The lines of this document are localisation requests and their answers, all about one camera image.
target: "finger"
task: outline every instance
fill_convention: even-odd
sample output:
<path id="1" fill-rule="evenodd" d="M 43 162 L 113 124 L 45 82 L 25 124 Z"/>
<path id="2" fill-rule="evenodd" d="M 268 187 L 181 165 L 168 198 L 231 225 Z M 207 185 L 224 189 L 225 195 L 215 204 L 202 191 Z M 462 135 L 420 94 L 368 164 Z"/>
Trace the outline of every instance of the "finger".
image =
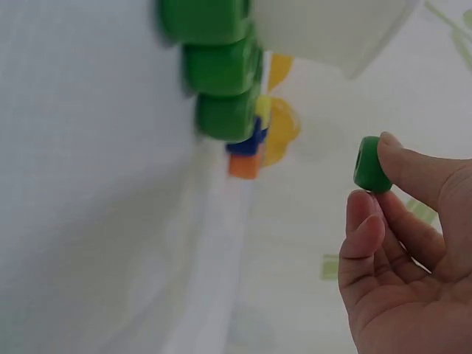
<path id="1" fill-rule="evenodd" d="M 393 271 L 383 247 L 374 254 L 374 275 L 381 285 L 405 285 L 405 282 Z"/>
<path id="2" fill-rule="evenodd" d="M 375 214 L 372 196 L 364 190 L 356 190 L 347 198 L 346 234 L 357 228 L 372 214 Z"/>
<path id="3" fill-rule="evenodd" d="M 390 262 L 392 270 L 406 283 L 424 280 L 430 275 L 426 270 L 419 267 L 409 255 L 409 253 L 400 245 L 391 229 L 385 233 L 383 250 Z"/>
<path id="4" fill-rule="evenodd" d="M 341 248 L 341 257 L 371 257 L 380 248 L 377 229 L 371 232 L 371 228 L 379 224 L 379 218 L 371 219 L 375 214 L 377 209 L 370 194 L 364 191 L 351 193 L 347 199 L 346 240 Z"/>
<path id="5" fill-rule="evenodd" d="M 425 275 L 424 271 L 412 270 L 411 263 L 408 261 L 411 258 L 397 242 L 398 240 L 414 259 L 433 272 L 446 254 L 443 236 L 435 228 L 410 213 L 401 200 L 392 192 L 378 195 L 377 200 L 389 228 L 392 230 L 392 234 L 386 233 L 385 242 L 391 264 L 395 263 L 397 268 L 403 267 L 403 277 L 408 277 L 411 280 L 416 280 L 418 277 Z M 407 269 L 412 272 L 409 276 L 405 273 Z"/>
<path id="6" fill-rule="evenodd" d="M 347 202 L 346 240 L 339 252 L 339 288 L 348 311 L 379 286 L 374 278 L 374 253 L 384 239 L 384 222 L 372 197 L 354 192 Z"/>
<path id="7" fill-rule="evenodd" d="M 393 184 L 436 211 L 448 181 L 471 165 L 469 161 L 438 159 L 404 149 L 390 133 L 381 135 L 378 158 Z"/>

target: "green plastic piece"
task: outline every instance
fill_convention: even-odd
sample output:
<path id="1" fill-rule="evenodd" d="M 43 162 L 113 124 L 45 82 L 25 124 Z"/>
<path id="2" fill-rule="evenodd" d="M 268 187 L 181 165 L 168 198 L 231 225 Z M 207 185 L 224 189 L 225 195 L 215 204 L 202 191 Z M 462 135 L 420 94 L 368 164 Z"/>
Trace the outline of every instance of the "green plastic piece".
<path id="1" fill-rule="evenodd" d="M 155 1 L 164 30 L 185 44 L 231 44 L 248 32 L 251 0 Z"/>
<path id="2" fill-rule="evenodd" d="M 233 97 L 202 94 L 197 103 L 197 126 L 201 133 L 225 142 L 243 142 L 254 131 L 255 106 L 260 84 Z"/>
<path id="3" fill-rule="evenodd" d="M 189 86 L 198 93 L 235 96 L 254 84 L 260 50 L 254 28 L 235 44 L 184 47 L 184 68 Z"/>
<path id="4" fill-rule="evenodd" d="M 385 193 L 392 188 L 392 182 L 385 176 L 378 161 L 377 146 L 380 138 L 368 136 L 362 139 L 355 163 L 354 182 L 360 188 L 374 193 Z"/>

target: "stacked toy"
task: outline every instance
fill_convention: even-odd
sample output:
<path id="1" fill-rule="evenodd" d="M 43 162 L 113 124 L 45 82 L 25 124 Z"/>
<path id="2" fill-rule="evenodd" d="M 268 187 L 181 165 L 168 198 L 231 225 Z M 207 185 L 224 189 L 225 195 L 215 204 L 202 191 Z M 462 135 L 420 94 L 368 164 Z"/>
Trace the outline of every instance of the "stacked toy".
<path id="1" fill-rule="evenodd" d="M 160 0 L 159 13 L 169 37 L 184 45 L 200 132 L 230 143 L 250 139 L 263 76 L 250 1 Z"/>

